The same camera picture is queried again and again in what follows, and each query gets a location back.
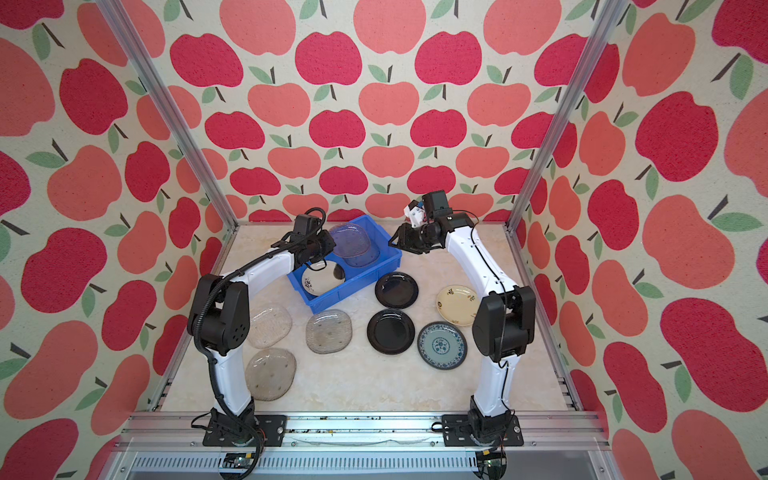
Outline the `white floral round plate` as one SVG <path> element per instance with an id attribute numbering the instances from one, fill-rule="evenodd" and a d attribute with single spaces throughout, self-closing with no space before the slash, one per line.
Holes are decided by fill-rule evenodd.
<path id="1" fill-rule="evenodd" d="M 317 264 L 310 264 L 304 270 L 301 286 L 307 294 L 320 297 L 345 281 L 346 272 L 342 265 L 335 261 L 322 260 Z"/>

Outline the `amber glass plate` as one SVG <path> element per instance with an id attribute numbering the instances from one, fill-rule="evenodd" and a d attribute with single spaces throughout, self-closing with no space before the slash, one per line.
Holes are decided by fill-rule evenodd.
<path id="1" fill-rule="evenodd" d="M 330 230 L 335 242 L 334 254 L 353 268 L 374 264 L 380 250 L 366 230 L 358 224 L 346 223 Z"/>

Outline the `cream yellow round plate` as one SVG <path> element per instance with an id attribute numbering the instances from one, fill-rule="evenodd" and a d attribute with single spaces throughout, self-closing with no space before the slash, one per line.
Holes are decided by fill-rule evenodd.
<path id="1" fill-rule="evenodd" d="M 463 285 L 446 286 L 436 297 L 440 316 L 459 327 L 469 327 L 473 324 L 479 305 L 480 300 L 476 292 Z"/>

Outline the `clear glass plate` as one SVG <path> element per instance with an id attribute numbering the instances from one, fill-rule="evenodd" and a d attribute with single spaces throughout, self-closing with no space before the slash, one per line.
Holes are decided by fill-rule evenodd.
<path id="1" fill-rule="evenodd" d="M 257 352 L 245 366 L 246 386 L 255 401 L 274 401 L 285 395 L 293 384 L 297 361 L 282 348 Z"/>
<path id="2" fill-rule="evenodd" d="M 288 335 L 293 319 L 288 310 L 278 304 L 268 304 L 251 317 L 248 343 L 256 349 L 266 349 Z"/>
<path id="3" fill-rule="evenodd" d="M 317 354 L 332 354 L 345 349 L 353 337 L 350 316 L 338 309 L 313 315 L 306 324 L 306 344 Z"/>

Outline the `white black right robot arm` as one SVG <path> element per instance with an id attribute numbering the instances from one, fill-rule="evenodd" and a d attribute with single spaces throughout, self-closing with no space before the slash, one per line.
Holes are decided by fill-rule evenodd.
<path id="1" fill-rule="evenodd" d="M 405 207 L 404 213 L 407 220 L 389 245 L 414 254 L 447 250 L 479 295 L 472 338 L 484 359 L 468 420 L 475 443 L 499 445 L 513 423 L 508 405 L 513 376 L 535 337 L 535 293 L 503 271 L 466 214 L 448 210 L 443 216 L 429 216 L 417 205 Z"/>

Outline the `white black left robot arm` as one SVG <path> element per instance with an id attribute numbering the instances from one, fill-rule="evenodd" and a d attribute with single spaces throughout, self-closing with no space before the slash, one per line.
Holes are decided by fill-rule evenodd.
<path id="1" fill-rule="evenodd" d="M 242 345 L 250 331 L 250 298 L 299 267 L 325 259 L 334 247 L 330 233 L 321 227 L 311 233 L 293 231 L 230 273 L 199 280 L 187 330 L 206 358 L 214 395 L 206 446 L 265 446 L 266 435 L 245 383 Z"/>

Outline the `blue plastic bin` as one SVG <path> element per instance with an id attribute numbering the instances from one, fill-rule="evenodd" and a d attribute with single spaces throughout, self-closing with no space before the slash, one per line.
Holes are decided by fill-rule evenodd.
<path id="1" fill-rule="evenodd" d="M 364 287 L 376 283 L 385 274 L 396 271 L 401 264 L 402 253 L 388 246 L 391 235 L 370 216 L 360 216 L 351 220 L 351 223 L 362 227 L 371 239 L 372 245 L 378 249 L 379 256 L 374 262 L 357 268 L 348 265 L 335 253 L 329 254 L 325 260 L 328 263 L 333 261 L 342 266 L 346 279 L 340 286 L 320 296 L 308 293 L 303 286 L 302 276 L 307 269 L 306 266 L 302 266 L 287 275 L 294 290 L 314 314 L 327 310 Z"/>

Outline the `black round plate rear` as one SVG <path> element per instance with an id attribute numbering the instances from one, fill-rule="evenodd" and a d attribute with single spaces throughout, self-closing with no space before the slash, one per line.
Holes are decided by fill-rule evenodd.
<path id="1" fill-rule="evenodd" d="M 385 307 L 404 309 L 413 305 L 419 295 L 419 287 L 413 277 L 402 272 L 382 276 L 375 284 L 375 296 Z"/>

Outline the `black round plate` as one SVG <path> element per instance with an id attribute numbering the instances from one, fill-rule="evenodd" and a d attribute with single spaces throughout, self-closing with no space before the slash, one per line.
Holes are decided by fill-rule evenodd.
<path id="1" fill-rule="evenodd" d="M 413 305 L 419 295 L 419 287 L 413 277 L 402 272 L 382 276 L 375 284 L 375 296 L 385 307 L 404 309 Z"/>
<path id="2" fill-rule="evenodd" d="M 379 353 L 398 355 L 412 345 L 415 339 L 415 325 L 405 312 L 384 309 L 375 313 L 369 320 L 367 338 Z"/>

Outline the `black round plate front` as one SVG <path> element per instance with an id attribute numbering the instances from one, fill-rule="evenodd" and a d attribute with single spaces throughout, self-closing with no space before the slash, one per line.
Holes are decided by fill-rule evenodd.
<path id="1" fill-rule="evenodd" d="M 415 325 L 405 312 L 384 309 L 375 313 L 369 320 L 367 338 L 379 353 L 398 355 L 412 345 L 415 339 Z"/>

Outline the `blue patterned round plate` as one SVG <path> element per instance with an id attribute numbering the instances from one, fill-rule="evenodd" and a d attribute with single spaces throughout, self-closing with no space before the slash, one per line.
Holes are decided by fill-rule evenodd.
<path id="1" fill-rule="evenodd" d="M 418 352 L 424 362 L 438 370 L 453 370 L 466 359 L 468 345 L 463 333 L 447 322 L 424 326 L 417 337 Z"/>

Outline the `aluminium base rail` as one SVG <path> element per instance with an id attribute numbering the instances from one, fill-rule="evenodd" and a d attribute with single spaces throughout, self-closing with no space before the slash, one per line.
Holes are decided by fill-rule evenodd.
<path id="1" fill-rule="evenodd" d="M 443 412 L 289 412 L 252 447 L 204 444 L 197 413 L 132 416 L 99 479 L 618 479 L 596 415 L 517 414 L 503 446 L 480 447 Z"/>

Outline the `aluminium right corner post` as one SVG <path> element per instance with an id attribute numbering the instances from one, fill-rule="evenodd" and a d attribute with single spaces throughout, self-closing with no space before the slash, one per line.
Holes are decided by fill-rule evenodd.
<path id="1" fill-rule="evenodd" d="M 601 58 L 602 52 L 613 35 L 616 23 L 619 21 L 623 10 L 629 5 L 629 1 L 601 1 L 601 5 L 603 8 L 597 15 L 593 29 L 587 37 L 584 50 L 564 90 L 562 99 L 558 103 L 557 110 L 553 115 L 542 146 L 534 156 L 522 191 L 515 200 L 510 218 L 505 224 L 504 230 L 508 236 L 515 233 L 517 225 L 523 217 L 524 210 L 530 205 L 533 193 L 543 176 L 545 167 L 553 158 L 554 149 L 561 140 L 563 132 L 570 121 L 571 112 L 577 108 L 579 100 L 586 98 L 586 85 Z"/>

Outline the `aluminium corner post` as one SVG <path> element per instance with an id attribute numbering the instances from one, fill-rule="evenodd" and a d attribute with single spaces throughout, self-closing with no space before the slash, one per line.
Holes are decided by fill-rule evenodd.
<path id="1" fill-rule="evenodd" d="M 97 1 L 96 4 L 137 71 L 137 75 L 144 82 L 159 114 L 222 219 L 224 227 L 229 231 L 236 230 L 238 220 L 234 211 L 219 188 L 215 175 L 194 140 L 180 108 L 154 66 L 153 59 L 132 24 L 127 10 L 120 1 Z"/>
<path id="2" fill-rule="evenodd" d="M 533 193 L 543 176 L 545 167 L 553 158 L 554 149 L 561 140 L 563 132 L 570 121 L 571 112 L 577 108 L 579 100 L 586 98 L 586 85 L 601 58 L 602 52 L 613 35 L 616 23 L 619 21 L 623 10 L 629 5 L 629 1 L 601 1 L 601 5 L 603 8 L 597 15 L 593 29 L 587 37 L 584 50 L 564 90 L 562 99 L 558 103 L 557 110 L 553 115 L 542 146 L 534 156 L 522 191 L 515 200 L 510 218 L 505 224 L 504 230 L 508 236 L 515 233 L 517 225 L 523 217 L 524 210 L 530 205 Z"/>

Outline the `aluminium left corner post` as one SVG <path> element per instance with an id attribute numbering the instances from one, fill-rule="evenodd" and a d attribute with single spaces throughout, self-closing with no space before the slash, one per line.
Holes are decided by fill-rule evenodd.
<path id="1" fill-rule="evenodd" d="M 120 1 L 97 1 L 96 4 L 137 71 L 137 75 L 144 82 L 159 114 L 222 219 L 224 227 L 229 231 L 236 230 L 238 220 L 234 211 L 219 188 L 215 175 L 194 140 L 180 108 L 154 66 L 153 59 L 132 24 L 127 10 Z"/>

